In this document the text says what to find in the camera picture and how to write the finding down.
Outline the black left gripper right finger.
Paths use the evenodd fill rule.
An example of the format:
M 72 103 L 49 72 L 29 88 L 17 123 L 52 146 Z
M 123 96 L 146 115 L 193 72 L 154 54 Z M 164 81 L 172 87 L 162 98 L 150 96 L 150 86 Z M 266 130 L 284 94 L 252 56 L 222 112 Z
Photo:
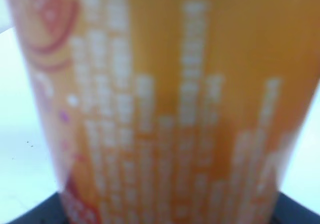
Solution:
M 280 193 L 273 212 L 273 223 L 320 224 L 320 216 Z

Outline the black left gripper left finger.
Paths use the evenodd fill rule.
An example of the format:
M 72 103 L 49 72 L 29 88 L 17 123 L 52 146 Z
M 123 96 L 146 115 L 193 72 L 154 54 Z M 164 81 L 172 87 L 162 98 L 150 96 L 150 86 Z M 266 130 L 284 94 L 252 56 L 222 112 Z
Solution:
M 64 224 L 66 214 L 58 193 L 40 202 L 26 205 L 13 195 L 0 197 L 0 222 L 2 224 Z

